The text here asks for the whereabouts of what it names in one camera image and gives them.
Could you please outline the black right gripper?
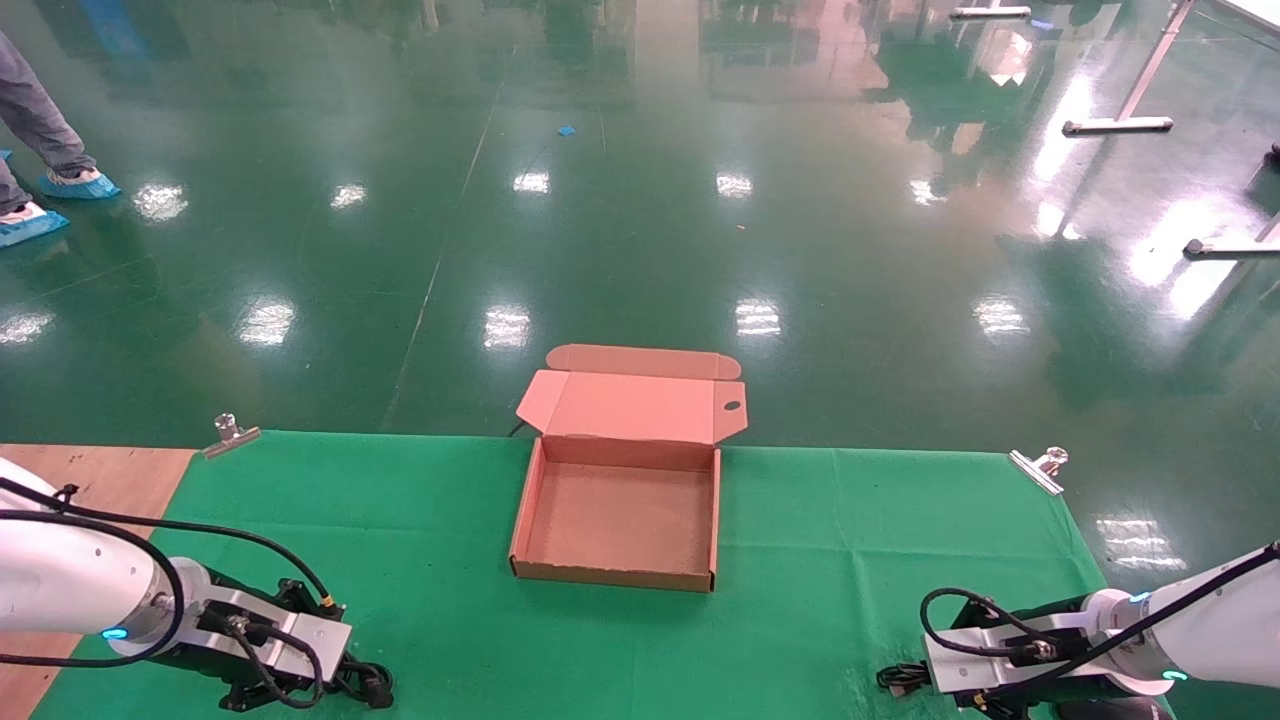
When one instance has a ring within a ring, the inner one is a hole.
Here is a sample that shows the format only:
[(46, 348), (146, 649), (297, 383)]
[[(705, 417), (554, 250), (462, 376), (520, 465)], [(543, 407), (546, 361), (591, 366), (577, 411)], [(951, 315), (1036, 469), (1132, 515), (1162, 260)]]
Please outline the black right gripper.
[[(1078, 634), (1093, 629), (1093, 619), (1085, 612), (1087, 596), (1078, 596), (1068, 600), (1059, 600), (1050, 603), (1029, 609), (1004, 610), (992, 598), (980, 602), (966, 601), (950, 625), (951, 630), (964, 628), (978, 628), (991, 630), (1002, 626), (1016, 626), (1010, 623), (1006, 615), (1015, 618), (1021, 625), (1033, 628), (1037, 633), (1047, 635), (1066, 635), (1069, 632)], [(1025, 630), (1014, 629), (1014, 635), (1027, 635)]]

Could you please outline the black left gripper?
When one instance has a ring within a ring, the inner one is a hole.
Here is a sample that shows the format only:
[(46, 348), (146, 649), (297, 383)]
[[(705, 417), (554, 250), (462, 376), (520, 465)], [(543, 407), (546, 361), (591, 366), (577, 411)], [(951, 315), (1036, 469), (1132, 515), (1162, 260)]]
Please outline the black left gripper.
[(177, 643), (152, 656), (150, 662), (221, 682), (227, 693), (219, 700), (219, 707), (237, 714), (266, 705), (306, 710), (343, 691), (343, 682), (314, 679), (320, 656), (308, 644), (301, 641), (269, 641), (268, 644), (282, 650), (285, 657), (300, 660), (303, 674), (287, 673), (264, 660), (250, 660), (236, 641), (225, 641), (218, 647)]

